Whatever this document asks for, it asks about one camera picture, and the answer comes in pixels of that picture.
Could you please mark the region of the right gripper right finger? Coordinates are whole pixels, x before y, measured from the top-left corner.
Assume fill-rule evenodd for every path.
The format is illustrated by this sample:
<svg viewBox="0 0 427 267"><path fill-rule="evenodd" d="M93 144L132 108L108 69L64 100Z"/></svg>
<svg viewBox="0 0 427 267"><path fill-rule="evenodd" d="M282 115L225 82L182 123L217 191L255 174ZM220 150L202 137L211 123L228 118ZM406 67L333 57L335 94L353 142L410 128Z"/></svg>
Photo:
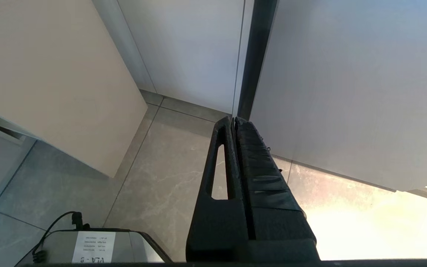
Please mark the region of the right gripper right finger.
<svg viewBox="0 0 427 267"><path fill-rule="evenodd" d="M249 240L243 261L318 261L317 239L253 123L235 118Z"/></svg>

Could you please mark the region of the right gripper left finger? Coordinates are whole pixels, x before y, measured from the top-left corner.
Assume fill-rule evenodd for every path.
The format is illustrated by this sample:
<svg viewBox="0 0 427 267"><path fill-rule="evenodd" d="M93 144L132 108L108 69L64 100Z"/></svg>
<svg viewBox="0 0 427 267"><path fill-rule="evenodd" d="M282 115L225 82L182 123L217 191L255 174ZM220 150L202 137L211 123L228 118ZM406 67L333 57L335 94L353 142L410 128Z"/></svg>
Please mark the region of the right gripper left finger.
<svg viewBox="0 0 427 267"><path fill-rule="evenodd" d="M185 246L188 262L254 262L254 220L241 117L215 123ZM212 196L218 151L224 149L227 198Z"/></svg>

